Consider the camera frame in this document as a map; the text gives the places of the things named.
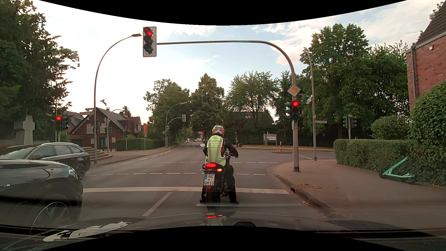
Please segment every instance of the helmet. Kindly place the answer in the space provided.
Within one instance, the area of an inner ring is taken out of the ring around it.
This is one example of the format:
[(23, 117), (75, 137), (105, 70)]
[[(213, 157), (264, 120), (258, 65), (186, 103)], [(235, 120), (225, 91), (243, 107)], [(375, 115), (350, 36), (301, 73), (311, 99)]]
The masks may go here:
[(216, 125), (212, 128), (212, 134), (220, 137), (224, 136), (224, 127), (222, 125)]

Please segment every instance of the distant car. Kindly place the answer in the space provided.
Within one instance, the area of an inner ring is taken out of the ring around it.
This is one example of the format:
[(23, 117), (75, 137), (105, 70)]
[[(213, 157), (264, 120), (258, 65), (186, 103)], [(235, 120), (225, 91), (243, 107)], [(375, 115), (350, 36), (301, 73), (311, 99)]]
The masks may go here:
[(0, 159), (0, 225), (25, 226), (30, 232), (24, 234), (34, 234), (36, 228), (73, 223), (82, 197), (83, 185), (68, 165)]
[(64, 142), (10, 146), (0, 150), (0, 160), (2, 159), (40, 159), (60, 162), (74, 168), (79, 180), (85, 177), (91, 165), (89, 154), (82, 147)]

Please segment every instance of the drainpipe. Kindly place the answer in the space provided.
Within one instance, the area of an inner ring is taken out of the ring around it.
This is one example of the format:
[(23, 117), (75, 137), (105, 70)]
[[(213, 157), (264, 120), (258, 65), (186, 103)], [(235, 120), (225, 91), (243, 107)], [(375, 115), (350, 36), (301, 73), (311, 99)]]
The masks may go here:
[(415, 105), (415, 99), (418, 98), (417, 94), (417, 68), (415, 66), (415, 43), (412, 43), (410, 47), (410, 55), (412, 57), (412, 81), (413, 81), (413, 101)]

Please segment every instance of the road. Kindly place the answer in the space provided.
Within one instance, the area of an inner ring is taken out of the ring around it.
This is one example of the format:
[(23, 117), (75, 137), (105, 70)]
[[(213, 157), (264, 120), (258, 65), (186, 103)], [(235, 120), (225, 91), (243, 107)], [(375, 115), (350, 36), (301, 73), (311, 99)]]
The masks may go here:
[[(239, 205), (222, 199), (221, 210), (272, 213), (322, 218), (268, 170), (293, 160), (292, 154), (238, 148), (239, 158), (231, 158)], [(313, 157), (299, 151), (300, 160)], [(332, 152), (318, 152), (318, 159), (334, 159)], [(79, 220), (107, 217), (169, 216), (207, 212), (199, 204), (204, 162), (198, 142), (184, 143), (166, 152), (91, 169), (82, 180), (83, 212)]]

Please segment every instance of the stone monument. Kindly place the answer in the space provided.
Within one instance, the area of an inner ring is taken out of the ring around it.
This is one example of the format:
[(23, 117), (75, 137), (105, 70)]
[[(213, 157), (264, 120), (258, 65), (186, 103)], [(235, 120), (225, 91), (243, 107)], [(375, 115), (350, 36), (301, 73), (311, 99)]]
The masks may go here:
[(24, 121), (17, 121), (14, 123), (14, 130), (16, 131), (15, 145), (33, 145), (33, 130), (35, 123), (33, 116), (26, 115)]

